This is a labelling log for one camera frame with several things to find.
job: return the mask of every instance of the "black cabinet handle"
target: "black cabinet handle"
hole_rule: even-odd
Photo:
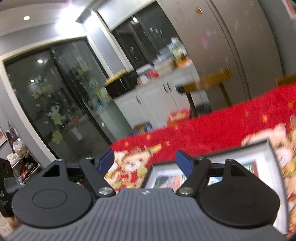
[[[136,99],[137,99],[138,103],[139,103],[139,104],[141,104],[141,101],[139,101],[139,99],[138,99],[138,97],[137,97],[137,96],[136,96]]]
[[[163,88],[165,89],[166,93],[168,93],[168,90],[165,88],[165,84],[163,84]]]
[[[170,92],[172,92],[172,89],[171,89],[170,86],[168,85],[168,82],[167,82],[167,86],[168,86],[168,89],[170,90]]]

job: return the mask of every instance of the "circular disc cover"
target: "circular disc cover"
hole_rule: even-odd
[[[279,197],[260,180],[236,177],[206,187],[200,194],[200,206],[210,218],[224,225],[256,228],[274,222]]]
[[[91,205],[91,195],[85,187],[56,177],[29,182],[12,199],[19,222],[36,228],[56,228],[75,222]]]

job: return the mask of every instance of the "black microwave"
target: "black microwave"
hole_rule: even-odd
[[[127,73],[124,76],[121,76],[119,79],[114,80],[110,84],[108,84],[105,88],[108,91],[110,97],[115,99],[130,90],[133,90],[137,85],[137,79],[139,75],[134,70],[132,72]]]

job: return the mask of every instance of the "chair leg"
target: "chair leg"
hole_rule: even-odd
[[[222,94],[223,94],[223,96],[224,96],[224,99],[225,99],[227,105],[228,105],[228,106],[231,106],[231,101],[230,101],[230,98],[229,98],[229,96],[228,96],[228,94],[227,94],[227,91],[226,91],[226,89],[225,89],[225,87],[224,87],[224,84],[223,84],[223,83],[220,83],[220,84],[219,84],[219,87],[220,87],[220,89],[221,89],[221,91],[222,91]]]
[[[197,117],[198,115],[197,115],[197,111],[196,111],[196,108],[195,108],[191,93],[186,93],[186,96],[187,96],[188,102],[190,104],[192,116]]]

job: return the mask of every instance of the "white door frame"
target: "white door frame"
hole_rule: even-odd
[[[0,56],[0,81],[3,82],[5,91],[7,92],[14,109],[16,110],[17,114],[19,115],[19,117],[21,118],[24,126],[27,128],[27,130],[30,132],[32,138],[34,139],[34,141],[36,142],[36,144],[39,146],[39,148],[43,151],[43,153],[46,155],[46,157],[53,162],[54,160],[56,160],[55,156],[52,154],[52,152],[47,148],[47,146],[45,145],[45,143],[41,140],[41,138],[39,137],[39,135],[37,134],[37,132],[35,131],[35,129],[33,128],[32,124],[30,123],[29,119],[27,118],[24,110],[22,109],[20,103],[18,102],[18,99],[13,91],[13,88],[9,82],[8,76],[7,76],[7,72],[4,66],[4,62],[6,60],[9,60],[13,57],[16,57],[18,55],[21,55],[23,53],[29,52],[31,50],[43,47],[43,46],[47,46],[47,45],[52,45],[55,43],[59,43],[59,42],[63,42],[65,40],[72,40],[72,39],[77,39],[77,38],[81,38],[81,37],[87,37],[87,40],[91,46],[91,48],[93,49],[94,53],[96,54],[96,56],[98,57],[99,61],[101,62],[102,66],[104,67],[105,71],[107,72],[107,74],[109,76],[112,76],[113,73],[110,69],[110,67],[108,66],[108,64],[106,63],[105,59],[103,58],[101,52],[99,51],[99,49],[97,48],[96,44],[94,43],[93,39],[91,38],[91,36],[88,33],[83,33],[83,34],[71,34],[70,36],[58,36],[55,38],[51,38],[51,39],[46,39],[46,40],[42,40],[33,44],[29,44],[26,45],[24,47],[21,47],[19,49],[13,50],[9,53],[6,53],[2,56]]]

